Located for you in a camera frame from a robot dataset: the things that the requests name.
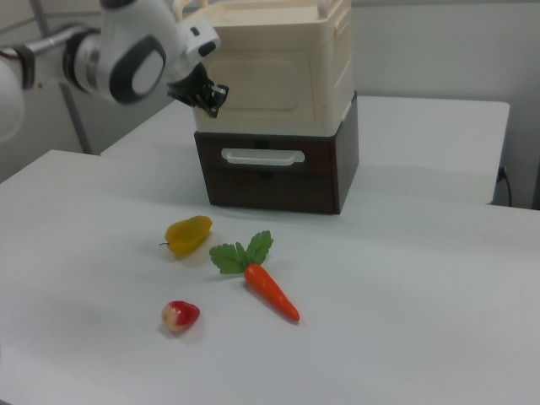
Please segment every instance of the plastic vegetable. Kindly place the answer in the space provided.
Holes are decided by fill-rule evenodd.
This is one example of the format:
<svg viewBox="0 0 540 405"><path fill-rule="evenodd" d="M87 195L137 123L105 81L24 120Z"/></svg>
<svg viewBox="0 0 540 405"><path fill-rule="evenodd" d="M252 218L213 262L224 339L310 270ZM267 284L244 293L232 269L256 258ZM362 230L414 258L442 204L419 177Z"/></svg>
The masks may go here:
<svg viewBox="0 0 540 405"><path fill-rule="evenodd" d="M179 257L193 253L208 236L212 220L209 217L198 215L172 224L165 232L166 243L170 251Z"/></svg>
<svg viewBox="0 0 540 405"><path fill-rule="evenodd" d="M210 256L213 264L219 268L221 274L244 273L247 285L276 311L291 321L298 322L300 314L261 266L270 251L272 243L273 239L270 232L264 230L251 238L247 250L236 242L235 245L225 244L213 247L210 249Z"/></svg>
<svg viewBox="0 0 540 405"><path fill-rule="evenodd" d="M171 301L161 311L161 320L171 332L183 332L193 325L201 311L185 301Z"/></svg>

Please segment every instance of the drawer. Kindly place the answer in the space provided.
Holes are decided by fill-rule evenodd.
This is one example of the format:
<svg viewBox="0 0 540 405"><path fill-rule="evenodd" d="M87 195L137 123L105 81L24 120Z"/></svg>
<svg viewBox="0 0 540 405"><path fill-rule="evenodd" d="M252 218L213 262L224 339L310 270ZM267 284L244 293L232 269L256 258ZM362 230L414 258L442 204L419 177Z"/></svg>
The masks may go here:
<svg viewBox="0 0 540 405"><path fill-rule="evenodd" d="M249 134L225 134L195 132L197 151L202 167L225 170L265 170L276 172L311 173L316 175L330 175L332 173L332 140L333 137L289 137L289 136L265 136ZM254 157L253 161L259 161L256 165L239 164L241 159L227 160L224 153L227 151L241 152L244 156ZM276 159L274 163L265 164L256 159L262 155L262 151L269 152L270 156L279 152L301 154L302 159L287 162L287 158L281 158L282 164Z"/></svg>
<svg viewBox="0 0 540 405"><path fill-rule="evenodd" d="M203 168L213 205L334 213L331 175Z"/></svg>

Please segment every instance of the brown wooden cabinet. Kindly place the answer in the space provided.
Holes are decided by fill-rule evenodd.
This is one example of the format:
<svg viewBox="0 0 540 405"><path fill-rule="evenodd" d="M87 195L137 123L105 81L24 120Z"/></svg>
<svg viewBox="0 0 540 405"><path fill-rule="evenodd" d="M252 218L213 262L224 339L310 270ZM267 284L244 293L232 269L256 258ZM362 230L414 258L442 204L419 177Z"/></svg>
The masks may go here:
<svg viewBox="0 0 540 405"><path fill-rule="evenodd" d="M340 213L359 163L356 96L331 137L195 132L197 151L213 205ZM223 149L299 150L305 159L288 166L231 164Z"/></svg>

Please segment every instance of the red strawberry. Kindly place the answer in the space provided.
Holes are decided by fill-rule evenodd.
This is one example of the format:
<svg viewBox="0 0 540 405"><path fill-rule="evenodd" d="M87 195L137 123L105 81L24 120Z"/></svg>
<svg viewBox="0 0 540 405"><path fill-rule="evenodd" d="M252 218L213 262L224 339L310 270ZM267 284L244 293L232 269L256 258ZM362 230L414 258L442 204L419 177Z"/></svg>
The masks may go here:
<svg viewBox="0 0 540 405"><path fill-rule="evenodd" d="M171 301L161 311L161 320L171 332L182 332L193 325L201 311L185 301Z"/></svg>

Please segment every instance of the yellow bell pepper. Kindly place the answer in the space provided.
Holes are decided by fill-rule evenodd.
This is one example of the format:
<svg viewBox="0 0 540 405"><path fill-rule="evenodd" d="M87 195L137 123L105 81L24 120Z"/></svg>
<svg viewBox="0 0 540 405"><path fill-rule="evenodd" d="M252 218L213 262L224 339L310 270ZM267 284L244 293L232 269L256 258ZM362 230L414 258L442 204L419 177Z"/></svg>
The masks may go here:
<svg viewBox="0 0 540 405"><path fill-rule="evenodd" d="M165 240L175 255L187 256L203 243L211 227L209 217L198 215L172 224L165 232Z"/></svg>

